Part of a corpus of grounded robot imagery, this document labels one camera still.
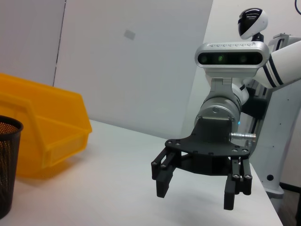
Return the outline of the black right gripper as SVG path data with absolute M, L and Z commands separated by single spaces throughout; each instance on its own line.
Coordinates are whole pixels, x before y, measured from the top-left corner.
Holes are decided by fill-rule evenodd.
M 166 141 L 165 148 L 151 162 L 157 197 L 164 198 L 176 168 L 202 175 L 227 176 L 225 210 L 233 210 L 235 195 L 251 195 L 250 149 L 230 141 L 229 119 L 198 119 L 190 136 Z

